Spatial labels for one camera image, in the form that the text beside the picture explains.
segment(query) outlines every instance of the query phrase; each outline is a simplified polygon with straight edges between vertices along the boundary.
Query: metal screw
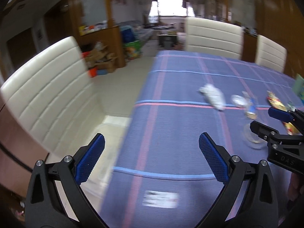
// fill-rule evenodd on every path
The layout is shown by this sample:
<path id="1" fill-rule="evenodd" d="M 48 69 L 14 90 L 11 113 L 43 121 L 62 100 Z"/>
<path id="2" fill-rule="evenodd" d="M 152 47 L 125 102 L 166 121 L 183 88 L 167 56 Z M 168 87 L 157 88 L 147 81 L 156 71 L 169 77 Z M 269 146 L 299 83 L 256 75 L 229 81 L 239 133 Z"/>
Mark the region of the metal screw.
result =
<path id="1" fill-rule="evenodd" d="M 42 160 L 38 160 L 37 162 L 36 162 L 36 166 L 40 166 L 40 165 L 42 165 L 43 164 L 43 161 Z"/>
<path id="2" fill-rule="evenodd" d="M 232 156 L 232 160 L 234 162 L 239 162 L 240 161 L 240 157 L 238 157 L 238 156 Z"/>
<path id="3" fill-rule="evenodd" d="M 63 160 L 64 160 L 64 162 L 68 163 L 72 160 L 72 157 L 71 156 L 65 156 Z"/>
<path id="4" fill-rule="evenodd" d="M 261 161 L 261 164 L 262 164 L 263 166 L 267 166 L 267 161 L 262 160 L 262 161 Z"/>

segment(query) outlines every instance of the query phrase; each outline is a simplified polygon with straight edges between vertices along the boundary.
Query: sticker on tablecloth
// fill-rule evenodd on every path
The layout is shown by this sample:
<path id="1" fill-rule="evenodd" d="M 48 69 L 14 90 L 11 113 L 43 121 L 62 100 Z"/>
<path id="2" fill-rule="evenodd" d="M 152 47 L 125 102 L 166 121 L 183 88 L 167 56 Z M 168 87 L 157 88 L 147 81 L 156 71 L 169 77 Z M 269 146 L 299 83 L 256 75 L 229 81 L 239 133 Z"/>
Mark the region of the sticker on tablecloth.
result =
<path id="1" fill-rule="evenodd" d="M 178 193 L 147 190 L 143 199 L 144 206 L 176 208 Z"/>

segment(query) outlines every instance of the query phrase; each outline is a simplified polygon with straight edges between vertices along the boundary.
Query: crumpled white tissue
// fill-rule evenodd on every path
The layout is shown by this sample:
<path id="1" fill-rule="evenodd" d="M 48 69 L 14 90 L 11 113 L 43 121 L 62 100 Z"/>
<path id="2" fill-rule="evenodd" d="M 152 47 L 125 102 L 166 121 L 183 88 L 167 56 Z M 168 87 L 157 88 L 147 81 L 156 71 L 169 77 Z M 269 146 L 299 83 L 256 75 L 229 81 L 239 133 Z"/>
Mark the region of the crumpled white tissue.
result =
<path id="1" fill-rule="evenodd" d="M 199 91 L 207 97 L 213 107 L 220 111 L 225 109 L 226 101 L 220 89 L 214 87 L 212 84 L 206 84 L 204 87 L 200 87 Z"/>

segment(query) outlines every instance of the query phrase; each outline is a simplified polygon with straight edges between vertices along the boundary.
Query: dining table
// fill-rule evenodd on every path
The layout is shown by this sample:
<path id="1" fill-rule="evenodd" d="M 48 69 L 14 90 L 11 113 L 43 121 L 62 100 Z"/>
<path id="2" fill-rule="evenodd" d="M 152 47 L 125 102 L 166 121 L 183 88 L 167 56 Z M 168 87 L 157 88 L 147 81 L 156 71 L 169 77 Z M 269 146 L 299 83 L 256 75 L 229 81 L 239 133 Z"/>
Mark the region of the dining table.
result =
<path id="1" fill-rule="evenodd" d="M 232 95 L 255 100 L 256 120 L 287 134 L 268 116 L 268 92 L 283 104 L 303 104 L 292 91 L 294 79 L 237 59 L 187 52 L 160 51 L 134 105 L 112 177 L 99 211 L 110 228 L 193 228 L 208 212 L 223 183 L 215 179 L 199 148 L 207 132 L 217 145 L 243 161 L 267 159 L 266 141 L 248 139 L 252 121 Z M 212 84 L 223 93 L 224 110 L 215 109 L 199 91 Z M 290 172 L 269 163 L 275 181 L 279 216 L 286 214 Z M 236 215 L 246 190 L 227 219 Z"/>

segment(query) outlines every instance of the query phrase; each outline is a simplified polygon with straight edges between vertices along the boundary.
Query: white chair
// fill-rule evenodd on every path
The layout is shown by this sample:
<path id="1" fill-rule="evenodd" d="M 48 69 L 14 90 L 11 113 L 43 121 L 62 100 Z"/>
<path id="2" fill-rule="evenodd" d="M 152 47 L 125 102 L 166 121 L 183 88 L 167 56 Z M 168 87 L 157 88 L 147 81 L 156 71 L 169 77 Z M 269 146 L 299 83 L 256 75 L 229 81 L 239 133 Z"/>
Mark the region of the white chair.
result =
<path id="1" fill-rule="evenodd" d="M 25 63 L 0 91 L 24 130 L 62 159 L 87 145 L 105 118 L 93 88 L 77 42 L 69 37 Z"/>
<path id="2" fill-rule="evenodd" d="M 208 19 L 186 18 L 185 50 L 240 59 L 243 49 L 242 28 Z"/>
<path id="3" fill-rule="evenodd" d="M 257 51 L 255 63 L 264 67 L 283 72 L 287 50 L 272 40 L 259 35 L 257 37 Z"/>

